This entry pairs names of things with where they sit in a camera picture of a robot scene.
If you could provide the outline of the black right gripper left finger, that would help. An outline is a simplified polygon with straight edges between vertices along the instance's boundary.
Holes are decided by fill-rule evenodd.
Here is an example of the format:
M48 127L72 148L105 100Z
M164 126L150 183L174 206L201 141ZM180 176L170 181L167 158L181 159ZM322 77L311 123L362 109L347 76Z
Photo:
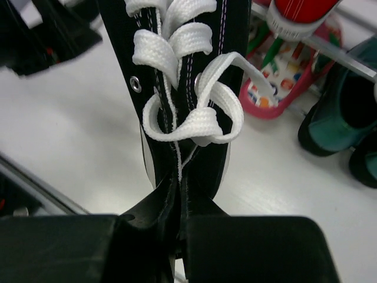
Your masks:
M17 216L37 201L1 179L2 282L173 282L176 183L123 215Z

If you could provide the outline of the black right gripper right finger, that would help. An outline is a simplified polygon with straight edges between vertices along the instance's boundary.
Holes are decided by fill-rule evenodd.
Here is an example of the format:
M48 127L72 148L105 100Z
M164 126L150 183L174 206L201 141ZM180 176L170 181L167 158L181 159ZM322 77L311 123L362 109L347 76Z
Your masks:
M327 241L303 216L230 216L197 182L181 184L189 282L339 282Z

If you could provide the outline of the black canvas sneaker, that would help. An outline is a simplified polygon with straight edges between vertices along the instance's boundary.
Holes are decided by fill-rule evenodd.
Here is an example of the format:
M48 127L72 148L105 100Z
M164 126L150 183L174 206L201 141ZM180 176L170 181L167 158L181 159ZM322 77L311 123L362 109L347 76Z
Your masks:
M100 12L140 121L154 185L194 186L213 198L230 143L244 122L247 75L273 97L246 60L250 1L100 1Z

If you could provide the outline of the pink slipper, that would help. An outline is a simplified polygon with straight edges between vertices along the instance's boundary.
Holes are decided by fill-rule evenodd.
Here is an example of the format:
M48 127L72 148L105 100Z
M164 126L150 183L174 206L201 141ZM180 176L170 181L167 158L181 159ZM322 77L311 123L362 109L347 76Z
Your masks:
M272 1L259 1L267 6ZM300 41L286 41L274 34L266 19L254 19L249 36L247 59L256 64L273 88L273 97L263 94L251 79L240 90L243 110L260 119L274 119L304 93L313 83L325 76L333 60ZM332 12L312 34L335 46L342 46L342 30Z

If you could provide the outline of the red canvas sneaker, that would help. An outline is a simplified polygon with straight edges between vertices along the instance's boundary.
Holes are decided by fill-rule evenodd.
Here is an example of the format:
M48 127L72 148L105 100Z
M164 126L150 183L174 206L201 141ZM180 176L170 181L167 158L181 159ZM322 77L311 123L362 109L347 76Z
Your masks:
M339 0L275 0L268 7L266 23L286 41L311 36L339 5Z

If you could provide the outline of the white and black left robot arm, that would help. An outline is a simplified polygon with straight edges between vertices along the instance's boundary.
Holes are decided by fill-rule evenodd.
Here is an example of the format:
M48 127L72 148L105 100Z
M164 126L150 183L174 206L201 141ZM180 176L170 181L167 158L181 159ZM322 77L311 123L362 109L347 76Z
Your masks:
M29 76L73 60L102 37L92 24L101 18L97 1L33 1L41 22L21 17L26 2L1 1L1 67Z

